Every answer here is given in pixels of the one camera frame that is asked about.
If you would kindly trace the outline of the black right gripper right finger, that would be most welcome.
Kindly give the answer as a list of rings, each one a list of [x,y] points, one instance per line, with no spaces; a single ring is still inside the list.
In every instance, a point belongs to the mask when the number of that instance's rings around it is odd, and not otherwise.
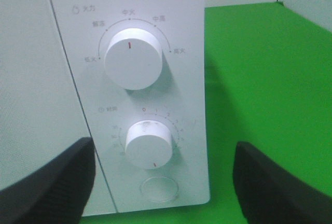
[[[280,167],[249,142],[238,142],[233,185],[248,223],[331,223],[331,197]]]

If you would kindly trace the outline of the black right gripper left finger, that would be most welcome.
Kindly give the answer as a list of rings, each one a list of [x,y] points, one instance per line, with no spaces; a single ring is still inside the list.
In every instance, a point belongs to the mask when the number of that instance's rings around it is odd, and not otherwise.
[[[95,179],[94,142],[82,137],[1,190],[1,223],[79,223]]]

